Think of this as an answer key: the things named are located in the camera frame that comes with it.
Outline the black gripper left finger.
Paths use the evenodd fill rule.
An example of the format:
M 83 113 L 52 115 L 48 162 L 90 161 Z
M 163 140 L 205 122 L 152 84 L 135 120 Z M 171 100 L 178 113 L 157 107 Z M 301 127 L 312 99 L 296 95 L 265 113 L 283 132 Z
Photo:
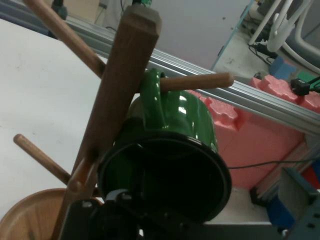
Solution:
M 60 240 L 109 240 L 105 205 L 96 199 L 77 200 L 66 212 Z

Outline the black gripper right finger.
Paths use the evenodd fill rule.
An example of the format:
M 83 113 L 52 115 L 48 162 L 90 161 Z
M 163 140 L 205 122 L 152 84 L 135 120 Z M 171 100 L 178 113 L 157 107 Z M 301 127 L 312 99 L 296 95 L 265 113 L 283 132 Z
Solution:
M 106 155 L 106 238 L 134 240 L 139 230 L 146 240 L 194 240 L 201 224 L 178 212 L 162 197 L 174 191 L 158 180 L 157 169 L 138 145 L 113 148 Z

